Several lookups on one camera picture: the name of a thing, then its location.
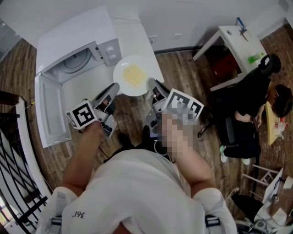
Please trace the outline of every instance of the office chair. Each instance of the office chair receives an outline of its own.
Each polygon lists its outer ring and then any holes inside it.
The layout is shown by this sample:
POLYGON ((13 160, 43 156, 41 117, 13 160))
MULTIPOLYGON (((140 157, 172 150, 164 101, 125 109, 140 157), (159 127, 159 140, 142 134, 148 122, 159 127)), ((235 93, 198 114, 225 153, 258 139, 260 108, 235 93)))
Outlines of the office chair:
POLYGON ((281 62, 277 55, 269 54, 263 57, 258 67, 249 72, 239 83, 212 92, 213 108, 205 107, 203 112, 207 114, 208 125, 198 133, 201 138, 203 133, 216 124, 220 141, 223 145, 236 144, 233 127, 235 104, 239 99, 239 93, 244 85, 252 79, 269 77, 272 73, 278 73, 281 69, 281 62))

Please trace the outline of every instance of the power outlet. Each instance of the power outlet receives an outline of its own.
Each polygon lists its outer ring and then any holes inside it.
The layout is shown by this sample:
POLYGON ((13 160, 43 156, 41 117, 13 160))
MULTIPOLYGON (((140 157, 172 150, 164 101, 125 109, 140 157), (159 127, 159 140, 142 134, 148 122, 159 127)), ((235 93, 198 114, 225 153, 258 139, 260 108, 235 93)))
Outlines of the power outlet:
POLYGON ((150 44, 153 44, 157 39, 157 35, 149 36, 148 39, 150 41, 150 44))
POLYGON ((175 33, 173 39, 177 40, 180 39, 182 33, 175 33))

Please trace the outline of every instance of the floor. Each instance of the floor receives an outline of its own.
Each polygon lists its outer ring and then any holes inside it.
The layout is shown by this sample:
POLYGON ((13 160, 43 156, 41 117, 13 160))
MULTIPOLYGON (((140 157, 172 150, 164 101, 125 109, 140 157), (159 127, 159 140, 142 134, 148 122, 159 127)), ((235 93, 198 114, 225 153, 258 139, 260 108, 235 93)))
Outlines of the floor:
MULTIPOLYGON (((277 52, 281 56, 283 70, 273 77, 274 80, 281 82, 293 88, 293 42, 290 36, 293 30, 288 27, 280 28, 276 33, 266 37, 262 43, 268 52, 277 52), (282 40, 286 41, 286 46, 279 45, 279 34, 282 40)), ((175 53, 166 53, 157 55, 157 60, 165 79, 165 85, 169 88, 176 88, 186 94, 194 96, 204 105, 210 102, 210 91, 217 81, 214 79, 209 64, 202 56, 198 61, 192 60, 193 51, 182 51, 175 53)), ((18 94, 24 97, 27 102, 34 101, 34 74, 35 74, 36 49, 21 40, 0 63, 0 89, 6 92, 18 94)), ((145 116, 149 111, 149 104, 143 97, 129 97, 120 95, 116 98, 115 104, 117 110, 114 113, 118 122, 117 131, 113 137, 101 145, 102 151, 99 151, 94 163, 94 168, 98 168, 104 159, 109 157, 115 150, 120 148, 117 140, 119 131, 127 133, 134 145, 140 143, 141 130, 145 125, 145 116)), ((0 106, 2 111, 7 111, 7 106, 0 106)), ((60 186, 62 174, 65 166, 75 151, 81 135, 71 128, 72 140, 56 146, 43 149, 38 133, 35 106, 28 109, 30 128, 33 136, 33 143, 36 148, 37 156, 41 167, 44 171, 46 180, 52 189, 60 186)), ((272 169, 285 167, 287 174, 293 173, 293 158, 290 157, 293 152, 293 145, 288 144, 290 135, 292 135, 292 115, 290 116, 290 131, 285 133, 285 140, 278 140, 273 146, 266 144, 266 126, 263 120, 261 128, 260 141, 262 146, 261 165, 268 166, 272 169)), ((204 121, 200 120, 199 128, 204 127, 204 121)), ((243 179, 241 173, 251 173, 251 166, 244 166, 239 160, 231 159, 228 163, 223 164, 219 157, 219 140, 217 132, 212 127, 197 141, 195 148, 206 158, 214 171, 217 187, 223 195, 227 195, 234 187, 240 186, 243 194, 248 194, 248 188, 251 186, 250 181, 243 179)), ((242 213, 228 202, 234 217, 242 217, 242 213)))

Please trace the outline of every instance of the white t-shirt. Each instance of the white t-shirt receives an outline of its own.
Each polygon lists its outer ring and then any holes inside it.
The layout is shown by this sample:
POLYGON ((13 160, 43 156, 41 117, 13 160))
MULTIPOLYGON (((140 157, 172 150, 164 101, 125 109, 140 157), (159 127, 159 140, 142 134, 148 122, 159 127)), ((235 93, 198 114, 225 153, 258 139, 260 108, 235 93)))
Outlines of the white t-shirt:
POLYGON ((204 234, 208 214, 220 219, 221 233, 237 233, 219 190, 207 188, 191 198, 172 163, 132 149, 101 165, 80 197, 56 188, 36 233, 49 233, 51 218, 62 215, 62 234, 111 234, 120 222, 133 234, 204 234))

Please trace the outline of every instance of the white desk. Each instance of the white desk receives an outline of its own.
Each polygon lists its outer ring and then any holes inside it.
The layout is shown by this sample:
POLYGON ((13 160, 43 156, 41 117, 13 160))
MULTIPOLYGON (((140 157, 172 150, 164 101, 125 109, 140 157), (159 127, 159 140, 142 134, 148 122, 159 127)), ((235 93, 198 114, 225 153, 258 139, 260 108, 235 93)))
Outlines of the white desk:
POLYGON ((240 29, 240 26, 219 26, 219 30, 193 57, 193 60, 196 61, 200 56, 205 53, 205 51, 207 51, 209 47, 211 47, 221 37, 225 45, 234 56, 238 66, 240 67, 242 73, 238 74, 238 77, 212 87, 211 91, 215 91, 228 85, 235 84, 241 81, 250 71, 255 69, 258 66, 260 60, 250 64, 248 62, 249 56, 261 52, 266 55, 266 51, 263 48, 259 39, 256 36, 252 35, 250 32, 246 32, 244 35, 247 39, 249 39, 249 41, 246 41, 244 37, 240 35, 240 29))
MULTIPOLYGON (((140 55, 150 59, 153 61, 157 71, 157 75, 154 78, 164 82, 157 59, 139 17, 133 16, 127 19, 112 20, 122 57, 140 55)), ((63 83, 66 110, 78 105, 84 98, 92 100, 103 89, 111 85, 113 83, 114 68, 115 65, 107 67, 106 64, 102 64, 63 83)))

